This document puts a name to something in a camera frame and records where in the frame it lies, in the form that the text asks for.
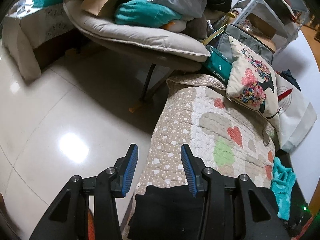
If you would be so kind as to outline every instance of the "beige chair cushion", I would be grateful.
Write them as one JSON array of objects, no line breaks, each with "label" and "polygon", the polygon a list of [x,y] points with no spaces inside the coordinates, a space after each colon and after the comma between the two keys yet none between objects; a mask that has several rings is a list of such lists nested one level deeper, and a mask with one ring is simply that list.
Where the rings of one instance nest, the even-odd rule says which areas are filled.
[{"label": "beige chair cushion", "polygon": [[117,25],[112,20],[96,17],[80,9],[83,0],[64,0],[63,8],[70,21],[82,32],[95,38],[126,43],[205,62],[210,56],[195,39],[163,29]]},{"label": "beige chair cushion", "polygon": [[137,60],[143,60],[149,62],[150,64],[154,63],[156,65],[181,70],[184,72],[195,72],[201,68],[200,62],[196,62],[187,58],[178,57],[176,55],[171,55],[169,53],[159,52],[151,49],[144,49],[131,44],[97,39],[85,33],[84,35],[95,43],[98,43],[108,49],[111,49],[118,53],[130,55]]}]

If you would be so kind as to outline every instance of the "decorative pillow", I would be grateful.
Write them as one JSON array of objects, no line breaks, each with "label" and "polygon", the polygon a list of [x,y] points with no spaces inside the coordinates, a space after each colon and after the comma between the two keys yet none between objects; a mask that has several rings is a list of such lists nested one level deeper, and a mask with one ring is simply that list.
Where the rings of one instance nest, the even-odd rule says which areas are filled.
[{"label": "decorative pillow", "polygon": [[229,36],[233,57],[226,96],[257,111],[279,131],[276,75],[272,67],[246,45]]}]

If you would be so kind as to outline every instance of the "quilted bedspread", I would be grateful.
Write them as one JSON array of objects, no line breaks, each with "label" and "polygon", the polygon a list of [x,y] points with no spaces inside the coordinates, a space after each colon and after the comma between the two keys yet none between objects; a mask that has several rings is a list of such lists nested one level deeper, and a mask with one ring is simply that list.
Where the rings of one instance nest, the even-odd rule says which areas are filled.
[{"label": "quilted bedspread", "polygon": [[[260,115],[228,100],[216,78],[191,74],[167,79],[169,97],[155,127],[146,166],[135,194],[148,185],[187,184],[180,148],[188,143],[194,156],[222,175],[248,174],[256,186],[270,188],[275,132]],[[133,200],[131,215],[134,213]],[[123,237],[126,239],[126,225]]]}]

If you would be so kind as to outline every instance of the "pile of clothes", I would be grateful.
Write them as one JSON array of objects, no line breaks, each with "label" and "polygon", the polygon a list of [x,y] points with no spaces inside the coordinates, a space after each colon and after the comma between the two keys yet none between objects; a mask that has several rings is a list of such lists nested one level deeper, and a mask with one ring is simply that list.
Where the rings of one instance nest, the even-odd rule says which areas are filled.
[{"label": "pile of clothes", "polygon": [[127,0],[118,6],[115,22],[163,28],[203,40],[210,24],[204,15],[206,9],[218,12],[220,18],[231,9],[231,0]]}]

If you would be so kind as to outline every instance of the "metal screw cap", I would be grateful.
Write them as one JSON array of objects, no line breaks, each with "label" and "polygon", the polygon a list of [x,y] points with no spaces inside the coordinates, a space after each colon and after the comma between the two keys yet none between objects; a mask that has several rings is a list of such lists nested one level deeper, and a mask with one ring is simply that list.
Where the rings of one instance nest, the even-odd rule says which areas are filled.
[{"label": "metal screw cap", "polygon": [[106,173],[107,174],[114,174],[116,172],[115,168],[107,168]]},{"label": "metal screw cap", "polygon": [[205,174],[211,174],[211,173],[213,173],[213,168],[210,168],[210,167],[205,167],[203,170],[204,170],[204,173],[205,173]]},{"label": "metal screw cap", "polygon": [[79,179],[80,179],[79,175],[74,175],[71,177],[71,181],[73,181],[73,182],[77,182]]},{"label": "metal screw cap", "polygon": [[247,181],[249,179],[248,175],[247,174],[241,174],[239,176],[239,178],[242,180],[242,181]]}]

